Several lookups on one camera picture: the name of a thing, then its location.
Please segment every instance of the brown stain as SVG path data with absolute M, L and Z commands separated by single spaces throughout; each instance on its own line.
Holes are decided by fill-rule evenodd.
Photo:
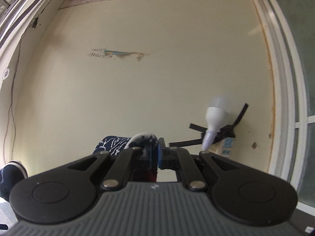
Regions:
M 270 167 L 270 162 L 271 162 L 271 154 L 272 154 L 272 147 L 273 147 L 273 142 L 274 142 L 274 133 L 275 133 L 275 121 L 276 121 L 276 108 L 275 108 L 275 105 L 276 105 L 276 95 L 275 95 L 275 82 L 274 82 L 274 73 L 273 73 L 273 69 L 272 69 L 272 62 L 271 62 L 271 55 L 270 55 L 270 48 L 269 48 L 269 45 L 268 45 L 268 42 L 267 42 L 267 36 L 266 36 L 266 32 L 265 32 L 265 29 L 263 27 L 263 23 L 262 23 L 262 20 L 261 20 L 261 17 L 258 13 L 258 9 L 257 9 L 257 6 L 256 4 L 254 3 L 254 0 L 252 0 L 253 2 L 253 5 L 254 5 L 254 8 L 255 8 L 255 11 L 258 15 L 258 18 L 259 18 L 259 22 L 260 22 L 260 27 L 262 29 L 262 33 L 263 33 L 263 38 L 264 38 L 264 41 L 265 41 L 265 44 L 266 44 L 266 48 L 267 48 L 267 54 L 268 54 L 268 62 L 269 62 L 269 66 L 270 66 L 270 77 L 271 77 L 271 81 L 272 81 L 272 108 L 271 108 L 271 112 L 272 112 L 272 122 L 271 122 L 271 136 L 272 136 L 272 139 L 271 139 L 271 148 L 270 148 L 270 156 L 269 156 L 269 163 L 268 163 L 268 168 L 267 168 L 267 171 L 269 170 L 269 167 Z

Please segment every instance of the patterned fabric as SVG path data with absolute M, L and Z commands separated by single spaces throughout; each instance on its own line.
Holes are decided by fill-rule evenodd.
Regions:
M 108 151 L 111 155 L 118 155 L 123 149 L 145 145 L 152 145 L 152 149 L 157 148 L 158 139 L 151 133 L 140 133 L 134 137 L 107 136 L 96 146 L 94 154 L 100 151 Z

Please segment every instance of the yellowish wall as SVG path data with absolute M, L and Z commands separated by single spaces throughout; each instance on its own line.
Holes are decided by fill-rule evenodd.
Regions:
M 106 47 L 150 55 L 88 56 Z M 107 135 L 195 139 L 189 123 L 206 126 L 211 98 L 228 95 L 231 122 L 250 105 L 232 159 L 266 171 L 269 69 L 251 0 L 111 0 L 59 10 L 23 79 L 13 157 L 34 174 L 91 154 Z

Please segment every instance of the light bulb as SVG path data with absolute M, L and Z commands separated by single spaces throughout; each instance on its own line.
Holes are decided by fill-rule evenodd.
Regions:
M 230 115 L 230 99 L 227 97 L 216 97 L 212 99 L 207 109 L 206 121 L 208 129 L 202 142 L 202 150 L 208 150 L 212 145 L 217 132 L 227 124 Z

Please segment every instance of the shoe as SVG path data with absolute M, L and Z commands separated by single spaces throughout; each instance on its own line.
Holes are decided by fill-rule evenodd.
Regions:
M 21 162 L 12 160 L 0 169 L 0 197 L 9 201 L 13 187 L 27 178 L 27 171 Z

